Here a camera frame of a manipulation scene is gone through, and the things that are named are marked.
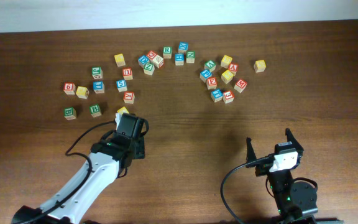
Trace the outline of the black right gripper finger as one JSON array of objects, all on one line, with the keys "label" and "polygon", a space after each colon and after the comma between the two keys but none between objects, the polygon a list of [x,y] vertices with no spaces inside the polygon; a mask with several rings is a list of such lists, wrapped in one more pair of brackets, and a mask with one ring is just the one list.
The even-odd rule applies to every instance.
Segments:
[{"label": "black right gripper finger", "polygon": [[252,147],[251,138],[246,139],[246,147],[247,147],[246,163],[251,164],[257,160],[254,149]]},{"label": "black right gripper finger", "polygon": [[292,146],[296,149],[297,152],[303,152],[303,147],[295,139],[294,135],[292,134],[292,132],[289,128],[285,129],[285,135],[287,137],[287,141],[291,142]]}]

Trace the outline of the red 6 I block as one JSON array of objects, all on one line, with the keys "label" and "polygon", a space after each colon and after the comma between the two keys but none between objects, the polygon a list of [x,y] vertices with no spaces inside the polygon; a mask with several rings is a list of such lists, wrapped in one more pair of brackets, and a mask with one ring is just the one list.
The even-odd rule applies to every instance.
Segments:
[{"label": "red 6 I block", "polygon": [[63,86],[63,91],[67,95],[75,95],[76,94],[76,86],[72,82],[65,82]]}]

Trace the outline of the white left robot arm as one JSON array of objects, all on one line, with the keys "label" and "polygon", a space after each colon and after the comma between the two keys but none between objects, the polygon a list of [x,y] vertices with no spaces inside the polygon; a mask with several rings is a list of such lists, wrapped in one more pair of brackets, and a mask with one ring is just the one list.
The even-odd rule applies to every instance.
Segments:
[{"label": "white left robot arm", "polygon": [[79,223],[99,194],[127,174],[133,159],[145,157],[144,134],[127,138],[112,132],[94,143],[80,170],[38,208],[22,206],[12,223]]}]

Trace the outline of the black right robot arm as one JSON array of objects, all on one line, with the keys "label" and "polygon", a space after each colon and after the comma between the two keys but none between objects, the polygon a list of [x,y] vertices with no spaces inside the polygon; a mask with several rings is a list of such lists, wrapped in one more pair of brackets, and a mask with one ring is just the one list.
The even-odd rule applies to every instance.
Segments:
[{"label": "black right robot arm", "polygon": [[305,177],[294,178],[291,171],[300,165],[304,149],[290,129],[285,130],[287,140],[275,145],[274,153],[257,158],[251,138],[246,139],[246,167],[255,169],[257,177],[266,176],[267,187],[272,189],[280,216],[276,223],[343,223],[337,218],[316,219],[318,212],[315,181]]}]

